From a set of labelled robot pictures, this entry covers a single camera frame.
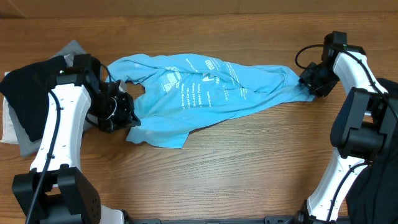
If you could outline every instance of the blue t-shirt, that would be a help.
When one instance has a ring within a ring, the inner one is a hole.
[[[190,131],[240,118],[280,103],[312,101],[298,76],[280,65],[244,66],[195,54],[121,58],[109,66],[112,77],[140,83],[145,94],[134,101],[141,126],[128,141],[181,148]]]

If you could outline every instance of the white logo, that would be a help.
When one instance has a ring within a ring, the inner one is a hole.
[[[203,79],[202,79],[203,82],[208,82],[208,81],[212,81],[212,80],[214,80],[213,74],[210,74],[210,73],[203,74]]]
[[[210,70],[214,69],[214,65],[210,60],[206,60],[205,63]]]

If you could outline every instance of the black cloth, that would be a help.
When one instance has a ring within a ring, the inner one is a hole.
[[[50,75],[66,69],[63,56],[27,65],[7,74],[0,83],[0,92],[15,110],[30,141],[43,137],[49,111]]]
[[[398,83],[378,79],[392,95]],[[351,224],[398,223],[398,139],[394,134],[389,152],[382,153],[360,173],[346,197]]]

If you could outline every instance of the wooden table top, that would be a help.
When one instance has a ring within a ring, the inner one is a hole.
[[[298,50],[326,34],[348,33],[377,77],[398,81],[398,13],[264,14],[0,20],[0,74],[45,60],[72,39],[105,64],[144,53],[195,53],[243,65],[294,64]],[[302,64],[320,61],[321,50]],[[141,86],[129,85],[133,97]],[[127,130],[88,131],[84,175],[108,207],[133,218],[261,218],[294,214],[317,187],[331,157],[330,129],[342,85],[313,103],[289,103],[189,135],[183,149],[126,142]],[[0,144],[0,223],[23,223],[11,191],[34,156]]]

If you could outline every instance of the wooden surface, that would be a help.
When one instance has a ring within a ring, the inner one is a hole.
[[[70,40],[109,64],[145,53],[204,54],[244,65],[287,65],[333,30],[363,46],[377,77],[398,81],[398,14],[268,14],[206,17],[0,20],[0,72],[45,60]],[[302,55],[319,62],[320,49]],[[141,86],[129,85],[133,97]],[[183,149],[126,142],[127,131],[87,132],[83,173],[102,202],[133,218],[261,218],[293,214],[315,190],[331,157],[330,128],[345,99],[290,103],[191,133]],[[0,144],[0,223],[23,223],[11,184],[34,156]]]
[[[0,17],[22,18],[396,11],[396,0],[0,0]]]

